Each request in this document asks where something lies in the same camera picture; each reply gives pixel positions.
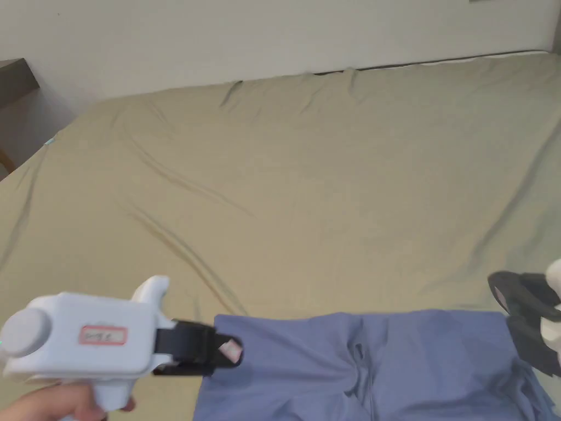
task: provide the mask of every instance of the blue cloth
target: blue cloth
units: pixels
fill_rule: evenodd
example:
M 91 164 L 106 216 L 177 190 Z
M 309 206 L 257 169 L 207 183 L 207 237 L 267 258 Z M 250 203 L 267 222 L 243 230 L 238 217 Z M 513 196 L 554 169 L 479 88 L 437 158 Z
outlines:
M 203 380 L 195 421 L 559 420 L 499 313 L 215 324 L 245 359 Z

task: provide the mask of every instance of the human hand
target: human hand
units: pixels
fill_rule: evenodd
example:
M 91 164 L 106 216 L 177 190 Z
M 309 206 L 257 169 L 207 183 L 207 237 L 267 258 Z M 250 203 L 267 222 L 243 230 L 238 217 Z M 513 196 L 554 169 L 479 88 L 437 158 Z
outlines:
M 135 406 L 131 398 L 122 410 L 130 412 Z M 107 416 L 95 403 L 89 384 L 66 383 L 22 396 L 0 411 L 0 421 L 59 421 L 68 415 L 79 421 L 101 421 Z

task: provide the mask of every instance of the white sticker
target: white sticker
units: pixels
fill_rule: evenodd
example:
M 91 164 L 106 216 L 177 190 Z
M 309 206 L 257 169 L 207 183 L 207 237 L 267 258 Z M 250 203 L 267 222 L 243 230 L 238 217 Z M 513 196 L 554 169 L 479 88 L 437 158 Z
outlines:
M 230 339 L 225 344 L 220 345 L 218 350 L 222 352 L 222 354 L 224 354 L 224 356 L 234 364 L 240 361 L 240 358 L 242 356 L 242 347 L 232 339 Z
M 503 293 L 499 291 L 497 287 L 495 287 L 496 297 L 499 299 L 499 302 L 503 305 L 503 308 L 510 313 L 507 306 L 507 299 L 504 297 Z
M 127 343 L 128 329 L 114 326 L 84 326 L 78 340 L 80 345 L 116 345 Z

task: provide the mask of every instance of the beige bedsheet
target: beige bedsheet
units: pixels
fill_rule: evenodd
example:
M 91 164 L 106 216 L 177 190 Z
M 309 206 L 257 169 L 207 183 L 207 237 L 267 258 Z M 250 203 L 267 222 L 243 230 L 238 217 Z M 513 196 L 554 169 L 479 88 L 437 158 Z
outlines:
M 204 322 L 498 309 L 488 273 L 561 257 L 560 179 L 554 55 L 112 100 L 0 183 L 0 320 L 157 273 Z M 143 379 L 134 419 L 190 419 L 198 385 Z

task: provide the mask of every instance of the white handheld gripper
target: white handheld gripper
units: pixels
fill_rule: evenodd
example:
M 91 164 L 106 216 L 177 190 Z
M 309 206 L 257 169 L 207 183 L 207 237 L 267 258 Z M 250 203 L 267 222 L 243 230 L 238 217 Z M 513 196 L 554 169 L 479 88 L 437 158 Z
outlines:
M 136 380 L 209 376 L 237 367 L 241 341 L 212 326 L 167 319 L 160 310 L 169 286 L 153 276 L 120 300 L 62 292 L 42 296 L 0 331 L 5 377 L 24 381 L 87 381 L 105 411 L 123 408 Z

